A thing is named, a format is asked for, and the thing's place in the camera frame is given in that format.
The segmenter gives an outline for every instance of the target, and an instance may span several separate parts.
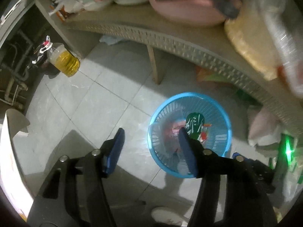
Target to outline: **white sneaker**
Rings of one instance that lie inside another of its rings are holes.
[[[177,226],[187,226],[188,219],[176,212],[172,211],[168,207],[156,207],[151,210],[152,218],[159,223]]]

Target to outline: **blue gripper pad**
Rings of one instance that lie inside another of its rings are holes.
[[[179,138],[180,147],[183,151],[189,172],[191,174],[193,174],[195,177],[197,177],[198,167],[197,167],[196,157],[195,157],[193,151],[191,150],[190,137],[188,136],[184,127],[182,127],[180,129],[178,138]]]
[[[106,145],[110,144],[110,146],[112,146],[112,148],[110,149],[110,151],[108,151],[105,155],[104,155],[104,162],[103,162],[103,172],[109,176],[110,174],[112,174],[116,168],[116,165],[118,163],[118,159],[120,157],[121,154],[121,150],[123,148],[124,145],[124,141],[125,141],[125,131],[122,128],[119,128],[115,137],[111,140],[107,140],[105,141],[105,143],[102,145]]]

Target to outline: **floor tile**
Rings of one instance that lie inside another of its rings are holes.
[[[13,138],[17,160],[24,175],[39,173],[44,170],[34,153],[34,148],[37,143],[37,138],[32,134],[29,134],[28,136],[15,135]]]
[[[112,64],[104,68],[96,82],[130,102],[150,73],[148,56],[121,50],[113,58]]]
[[[159,206],[168,207],[180,215],[186,215],[185,217],[187,218],[190,217],[190,211],[192,210],[190,202],[188,204],[185,203],[186,199],[179,201],[153,186],[148,186],[139,200],[146,201],[146,215],[144,216],[146,219],[151,218],[151,210]]]
[[[68,123],[69,118],[55,101],[47,112],[41,132],[37,135],[38,142],[34,149],[43,169],[57,148]]]
[[[269,158],[265,157],[263,154],[260,154],[256,151],[256,147],[249,146],[247,141],[240,140],[236,137],[232,138],[231,142],[231,152],[230,156],[233,153],[238,152],[239,154],[253,160],[259,160],[265,165],[268,165]]]
[[[47,88],[44,81],[41,81],[25,114],[25,117],[30,122],[30,125],[28,126],[29,132],[30,130],[35,132],[36,129],[41,129],[47,112],[54,102],[56,101],[53,95]]]
[[[67,155],[71,159],[83,157],[94,149],[95,147],[93,147],[91,142],[79,131],[72,121],[69,121],[56,151],[56,158],[62,155]]]
[[[128,173],[120,166],[108,178],[102,179],[109,205],[132,203],[144,192],[148,183]]]
[[[54,140],[57,144],[61,141],[64,131],[69,123],[69,118],[57,102],[54,102],[42,126],[43,135]]]
[[[95,81],[104,67],[111,64],[113,57],[123,46],[123,42],[111,46],[105,43],[97,44],[87,57],[81,60],[79,71]]]
[[[180,201],[185,199],[186,202],[194,205],[199,193],[201,178],[177,178],[160,170],[152,180],[151,185],[161,189],[170,197]]]
[[[148,183],[160,169],[152,158],[147,145],[150,118],[139,109],[129,105],[109,137],[113,138],[120,127],[125,130],[125,144],[118,160],[118,166]]]
[[[82,72],[64,78],[55,99],[69,118],[72,117],[92,84],[93,81]]]
[[[42,183],[44,182],[45,174],[43,172],[27,174],[24,176],[25,184],[30,190],[33,197],[36,197]]]
[[[96,147],[108,138],[128,103],[93,83],[72,116],[75,126]]]
[[[47,75],[44,75],[42,80],[47,85],[50,92],[53,94],[54,97],[59,92],[59,88],[65,83],[67,79],[67,76],[65,76],[63,73],[59,73],[56,77],[50,79]]]
[[[164,58],[162,61],[168,61],[169,67],[160,85],[156,85],[150,75],[131,102],[149,115],[153,115],[155,110],[171,96],[197,91],[198,88],[192,63],[178,58]]]

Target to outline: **plastic bag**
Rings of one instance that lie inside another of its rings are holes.
[[[254,106],[248,109],[248,144],[266,146],[279,143],[283,127],[281,122],[265,107],[258,112]]]
[[[118,42],[126,41],[126,39],[117,36],[103,35],[99,42],[106,43],[108,46],[117,44]]]
[[[185,114],[182,110],[176,110],[171,115],[166,115],[165,119],[158,119],[148,128],[152,146],[159,159],[181,175],[189,173],[178,139],[179,130],[184,126]]]
[[[57,7],[50,11],[48,14],[52,16],[60,9],[64,7],[64,11],[67,13],[78,13],[83,8],[82,0],[56,0],[54,3],[57,3]]]
[[[293,0],[258,0],[293,93],[303,98],[303,16]]]

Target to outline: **cooking oil bottle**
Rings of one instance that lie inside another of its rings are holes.
[[[51,43],[49,36],[43,43],[40,53],[47,51],[49,61],[67,77],[75,75],[80,67],[80,61],[74,57],[63,44]]]

